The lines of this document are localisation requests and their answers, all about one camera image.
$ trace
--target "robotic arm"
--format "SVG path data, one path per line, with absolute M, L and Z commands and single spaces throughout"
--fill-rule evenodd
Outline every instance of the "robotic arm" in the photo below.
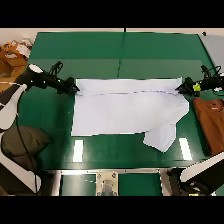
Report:
M 50 72 L 45 72 L 36 65 L 28 65 L 26 71 L 20 75 L 14 85 L 8 88 L 0 95 L 0 147 L 1 139 L 6 130 L 12 125 L 16 116 L 18 115 L 19 100 L 24 93 L 32 86 L 46 89 L 47 86 L 57 89 L 58 94 L 62 93 L 76 93 L 79 91 L 78 87 L 74 84 L 74 78 L 62 80 L 57 77 L 57 74 L 62 69 L 63 64 L 57 62 L 52 66 Z M 4 165 L 11 173 L 13 173 L 20 181 L 22 181 L 33 192 L 36 192 L 35 174 L 27 171 L 7 158 L 0 148 L 0 163 Z M 41 186 L 41 179 L 36 176 L 37 191 Z

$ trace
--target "metal bracket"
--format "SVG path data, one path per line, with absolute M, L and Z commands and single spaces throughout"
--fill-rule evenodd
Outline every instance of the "metal bracket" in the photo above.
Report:
M 118 196 L 118 173 L 96 174 L 96 196 Z

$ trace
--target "white wall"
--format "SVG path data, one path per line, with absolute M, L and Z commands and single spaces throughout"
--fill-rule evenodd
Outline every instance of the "white wall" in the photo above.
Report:
M 123 28 L 0 28 L 0 45 L 7 41 L 20 41 L 24 37 L 35 40 L 37 32 L 48 31 L 123 31 Z M 127 28 L 127 31 L 202 33 L 224 36 L 224 28 Z

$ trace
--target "green table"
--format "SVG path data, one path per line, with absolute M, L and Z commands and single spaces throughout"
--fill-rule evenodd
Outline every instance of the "green table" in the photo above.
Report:
M 162 33 L 38 33 L 29 63 L 49 70 L 58 60 L 59 74 L 75 78 L 202 78 L 200 65 L 212 62 L 198 35 Z M 210 92 L 202 98 L 214 99 Z M 38 154 L 41 169 L 109 169 L 188 166 L 208 157 L 192 99 L 177 124 L 177 138 L 166 153 L 142 143 L 144 134 L 71 137 L 74 95 L 32 88 L 20 104 L 20 125 L 43 129 L 52 143 Z M 192 160 L 184 160 L 179 138 L 187 138 Z M 84 140 L 83 161 L 72 162 L 75 140 Z

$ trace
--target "cable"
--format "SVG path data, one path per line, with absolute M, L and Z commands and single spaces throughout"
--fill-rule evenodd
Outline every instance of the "cable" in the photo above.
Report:
M 31 165 L 32 165 L 32 168 L 33 168 L 33 173 L 34 173 L 34 178 L 35 178 L 35 188 L 36 188 L 36 193 L 37 193 L 37 176 L 36 176 L 36 173 L 35 173 L 35 168 L 34 168 L 33 160 L 32 160 L 32 158 L 31 158 L 31 156 L 30 156 L 30 153 L 29 153 L 29 151 L 28 151 L 28 149 L 27 149 L 27 147 L 26 147 L 26 145 L 25 145 L 25 143 L 24 143 L 24 141 L 23 141 L 21 132 L 20 132 L 20 130 L 19 130 L 18 116 L 16 117 L 16 127 L 17 127 L 17 131 L 18 131 L 20 140 L 21 140 L 21 142 L 22 142 L 22 145 L 23 145 L 23 147 L 24 147 L 24 149 L 25 149 L 25 151 L 26 151 L 26 153 L 27 153 L 27 155 L 28 155 L 28 157 L 29 157 L 29 160 L 30 160 Z

